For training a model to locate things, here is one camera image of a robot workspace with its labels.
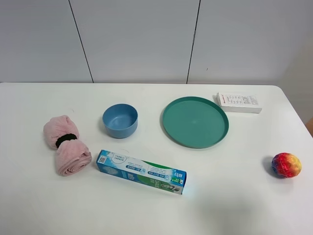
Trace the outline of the rainbow coloured ball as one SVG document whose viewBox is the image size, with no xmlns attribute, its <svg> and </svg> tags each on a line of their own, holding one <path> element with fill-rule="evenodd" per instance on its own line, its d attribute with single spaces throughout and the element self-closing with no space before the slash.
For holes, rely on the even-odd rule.
<svg viewBox="0 0 313 235">
<path fill-rule="evenodd" d="M 279 153 L 273 157 L 271 167 L 281 178 L 296 177 L 302 170 L 300 160 L 291 153 Z"/>
</svg>

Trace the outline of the blue bowl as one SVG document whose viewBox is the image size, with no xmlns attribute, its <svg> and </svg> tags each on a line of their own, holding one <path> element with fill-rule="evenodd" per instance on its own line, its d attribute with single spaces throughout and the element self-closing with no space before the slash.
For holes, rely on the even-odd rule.
<svg viewBox="0 0 313 235">
<path fill-rule="evenodd" d="M 116 139 L 131 136 L 138 127 L 138 112 L 129 104 L 110 106 L 102 115 L 106 133 Z"/>
</svg>

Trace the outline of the teal round plate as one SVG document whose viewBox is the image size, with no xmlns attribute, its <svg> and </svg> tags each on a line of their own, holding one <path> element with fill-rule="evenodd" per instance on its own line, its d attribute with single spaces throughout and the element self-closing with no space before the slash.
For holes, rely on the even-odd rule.
<svg viewBox="0 0 313 235">
<path fill-rule="evenodd" d="M 229 130 L 225 112 L 214 102 L 197 96 L 172 101 L 163 110 L 161 120 L 172 140 L 194 149 L 218 144 Z"/>
</svg>

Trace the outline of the blue green toothpaste box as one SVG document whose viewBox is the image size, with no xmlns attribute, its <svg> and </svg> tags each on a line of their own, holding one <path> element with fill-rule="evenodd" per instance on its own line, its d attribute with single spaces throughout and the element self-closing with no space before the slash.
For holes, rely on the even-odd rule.
<svg viewBox="0 0 313 235">
<path fill-rule="evenodd" d="M 99 171 L 115 177 L 182 195 L 187 179 L 183 170 L 101 150 L 96 164 Z"/>
</svg>

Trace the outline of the white small box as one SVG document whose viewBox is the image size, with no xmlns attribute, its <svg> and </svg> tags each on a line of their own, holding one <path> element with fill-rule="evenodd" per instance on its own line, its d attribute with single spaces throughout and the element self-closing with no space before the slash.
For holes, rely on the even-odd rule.
<svg viewBox="0 0 313 235">
<path fill-rule="evenodd" d="M 262 111 L 254 95 L 217 93 L 217 102 L 225 112 L 259 114 Z"/>
</svg>

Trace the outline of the pink rolled towel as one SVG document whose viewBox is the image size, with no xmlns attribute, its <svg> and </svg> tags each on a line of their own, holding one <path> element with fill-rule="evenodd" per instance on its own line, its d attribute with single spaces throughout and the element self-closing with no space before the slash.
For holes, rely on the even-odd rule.
<svg viewBox="0 0 313 235">
<path fill-rule="evenodd" d="M 51 118 L 44 125 L 43 133 L 49 147 L 56 150 L 55 165 L 59 175 L 69 176 L 91 163 L 91 153 L 79 140 L 77 126 L 68 116 Z"/>
</svg>

